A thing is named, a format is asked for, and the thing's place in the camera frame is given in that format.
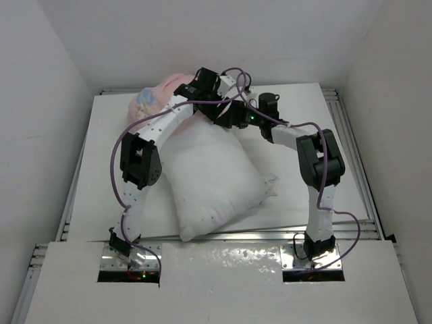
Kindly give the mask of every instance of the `white pillow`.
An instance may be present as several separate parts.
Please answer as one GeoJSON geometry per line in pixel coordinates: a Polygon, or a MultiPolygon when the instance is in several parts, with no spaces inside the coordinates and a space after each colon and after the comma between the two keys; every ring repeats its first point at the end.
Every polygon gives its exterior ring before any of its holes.
{"type": "Polygon", "coordinates": [[[165,142],[160,156],[183,241],[215,231],[274,195],[237,138],[200,112],[165,142]]]}

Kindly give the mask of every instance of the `white table surface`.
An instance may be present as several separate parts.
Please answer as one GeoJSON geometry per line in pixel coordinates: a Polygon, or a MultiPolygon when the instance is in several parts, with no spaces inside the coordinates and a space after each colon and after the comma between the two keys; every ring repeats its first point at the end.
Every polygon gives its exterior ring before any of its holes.
{"type": "MultiPolygon", "coordinates": [[[[337,132],[318,84],[286,84],[257,86],[257,92],[280,95],[281,118],[292,123],[317,122],[323,129],[337,132]]],[[[68,241],[108,240],[108,229],[114,226],[122,208],[118,205],[109,179],[109,157],[113,144],[127,126],[126,113],[133,94],[113,94],[94,98],[84,156],[78,179],[68,241]]],[[[277,197],[268,198],[261,206],[239,216],[218,232],[256,230],[307,224],[308,193],[299,168],[297,154],[283,146],[261,138],[258,128],[234,131],[248,152],[252,143],[261,149],[250,154],[251,161],[265,175],[275,174],[277,197]]],[[[337,187],[335,209],[351,211],[359,219],[368,219],[345,154],[346,173],[337,187]]],[[[119,154],[115,165],[118,166],[119,154]]],[[[117,186],[122,191],[122,178],[115,169],[117,186]]],[[[142,237],[178,235],[176,208],[171,188],[162,175],[151,189],[142,217],[142,237]]],[[[351,221],[348,216],[335,215],[334,221],[351,221]]]]}
{"type": "Polygon", "coordinates": [[[163,244],[160,289],[98,283],[102,250],[50,243],[26,324],[416,323],[389,241],[359,242],[342,262],[345,281],[315,283],[282,282],[275,242],[163,244]]]}

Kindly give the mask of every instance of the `pink fabric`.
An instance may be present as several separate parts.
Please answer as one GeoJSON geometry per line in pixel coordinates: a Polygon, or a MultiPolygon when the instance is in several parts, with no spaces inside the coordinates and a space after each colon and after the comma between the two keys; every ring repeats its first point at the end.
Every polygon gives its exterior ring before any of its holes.
{"type": "MultiPolygon", "coordinates": [[[[144,88],[129,103],[128,122],[136,122],[144,117],[154,115],[162,110],[172,97],[174,90],[181,84],[188,84],[194,79],[192,75],[173,74],[153,88],[144,88]]],[[[145,123],[136,126],[137,131],[145,123]]]]}

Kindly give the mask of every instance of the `white wall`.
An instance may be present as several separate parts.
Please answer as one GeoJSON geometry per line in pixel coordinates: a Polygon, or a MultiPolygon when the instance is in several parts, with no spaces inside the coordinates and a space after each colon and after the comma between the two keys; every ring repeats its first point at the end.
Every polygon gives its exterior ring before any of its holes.
{"type": "Polygon", "coordinates": [[[344,94],[386,232],[422,323],[432,323],[432,1],[388,0],[344,94]]]}
{"type": "Polygon", "coordinates": [[[381,0],[39,0],[92,88],[240,65],[340,86],[381,0]]]}
{"type": "Polygon", "coordinates": [[[36,0],[0,1],[0,323],[55,238],[91,97],[36,0]]]}

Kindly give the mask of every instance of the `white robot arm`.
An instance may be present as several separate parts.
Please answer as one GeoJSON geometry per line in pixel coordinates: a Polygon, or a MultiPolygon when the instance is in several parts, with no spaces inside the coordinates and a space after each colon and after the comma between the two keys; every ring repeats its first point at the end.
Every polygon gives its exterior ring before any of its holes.
{"type": "MultiPolygon", "coordinates": [[[[201,111],[215,124],[231,128],[258,126],[263,138],[274,144],[284,145],[298,152],[300,173],[308,186],[309,219],[305,232],[304,251],[311,260],[335,246],[332,228],[333,196],[340,177],[345,172],[344,162],[331,130],[323,130],[327,144],[329,163],[327,181],[319,199],[323,175],[323,160],[317,154],[323,151],[318,134],[284,125],[276,125],[271,120],[281,121],[277,111],[279,95],[264,93],[259,96],[258,114],[246,107],[244,101],[225,101],[224,104],[209,105],[209,101],[224,101],[225,95],[236,85],[230,76],[219,76],[207,69],[200,69],[190,84],[181,85],[164,108],[167,113],[141,128],[137,133],[128,133],[121,144],[121,163],[124,179],[124,202],[130,208],[125,211],[123,232],[121,222],[110,229],[110,246],[118,253],[129,257],[131,246],[127,241],[140,237],[140,218],[144,210],[149,188],[161,175],[161,162],[158,151],[173,131],[195,111],[201,111]]],[[[255,94],[247,89],[247,100],[255,94]]]]}

